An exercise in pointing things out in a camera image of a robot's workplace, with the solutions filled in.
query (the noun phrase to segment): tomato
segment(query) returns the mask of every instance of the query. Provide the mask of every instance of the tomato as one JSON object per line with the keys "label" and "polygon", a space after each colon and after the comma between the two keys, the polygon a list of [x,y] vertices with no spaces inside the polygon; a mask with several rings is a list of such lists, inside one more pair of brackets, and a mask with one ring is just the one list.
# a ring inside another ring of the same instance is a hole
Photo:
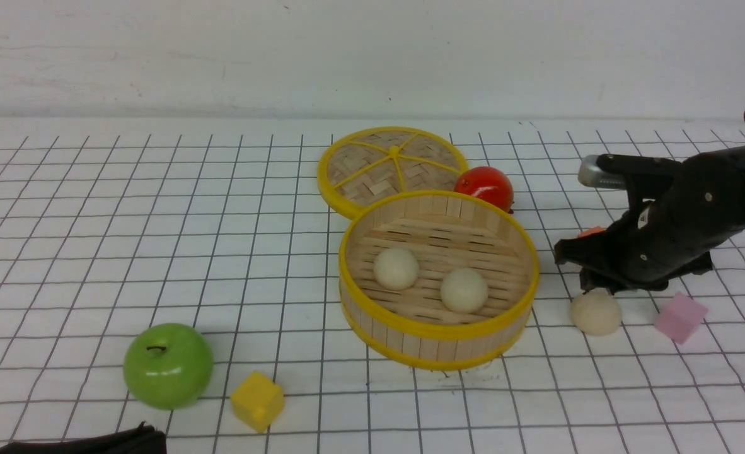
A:
{"label": "tomato", "polygon": [[512,212],[513,185],[501,170],[494,167],[474,167],[462,173],[454,190]]}

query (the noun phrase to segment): robotic arm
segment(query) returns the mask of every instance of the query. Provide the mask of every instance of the robotic arm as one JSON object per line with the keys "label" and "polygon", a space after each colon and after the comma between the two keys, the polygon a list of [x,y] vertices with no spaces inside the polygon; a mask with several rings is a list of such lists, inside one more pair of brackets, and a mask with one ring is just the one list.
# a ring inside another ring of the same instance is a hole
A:
{"label": "robotic arm", "polygon": [[710,251],[745,230],[745,146],[683,163],[594,155],[578,178],[587,187],[626,190],[629,206],[604,232],[555,245],[557,264],[582,267],[583,291],[664,290],[670,279],[712,270]]}

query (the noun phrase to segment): white wall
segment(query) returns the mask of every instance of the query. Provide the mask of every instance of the white wall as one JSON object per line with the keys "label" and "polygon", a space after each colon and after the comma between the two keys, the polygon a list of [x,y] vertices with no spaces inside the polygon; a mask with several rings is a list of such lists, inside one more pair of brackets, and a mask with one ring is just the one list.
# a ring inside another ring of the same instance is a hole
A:
{"label": "white wall", "polygon": [[744,107],[745,0],[0,0],[0,115]]}

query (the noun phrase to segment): green apple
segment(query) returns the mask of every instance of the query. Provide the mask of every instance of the green apple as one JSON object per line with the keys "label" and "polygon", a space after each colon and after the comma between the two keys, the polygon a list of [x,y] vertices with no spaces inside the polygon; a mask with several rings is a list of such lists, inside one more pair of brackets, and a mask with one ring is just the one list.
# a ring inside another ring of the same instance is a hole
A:
{"label": "green apple", "polygon": [[131,342],[123,379],[140,402],[160,410],[193,404],[213,375],[213,351],[204,336],[182,323],[148,328]]}

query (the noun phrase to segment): bamboo steamer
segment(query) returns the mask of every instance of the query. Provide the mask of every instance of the bamboo steamer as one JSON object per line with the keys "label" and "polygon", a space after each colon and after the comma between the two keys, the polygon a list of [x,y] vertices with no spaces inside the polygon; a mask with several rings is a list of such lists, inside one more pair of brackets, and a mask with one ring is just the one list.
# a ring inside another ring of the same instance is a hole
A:
{"label": "bamboo steamer", "polygon": [[[390,247],[411,250],[418,281],[390,291],[373,278],[373,262]],[[532,309],[540,265],[531,239],[512,216],[447,190],[402,192],[353,219],[338,254],[344,315],[369,347],[416,368],[459,370],[484,364],[519,338]],[[444,276],[472,267],[488,282],[485,306],[447,310]]]}
{"label": "bamboo steamer", "polygon": [[376,127],[341,138],[320,159],[317,184],[326,203],[345,218],[391,195],[453,190],[468,169],[443,138],[413,127]]}

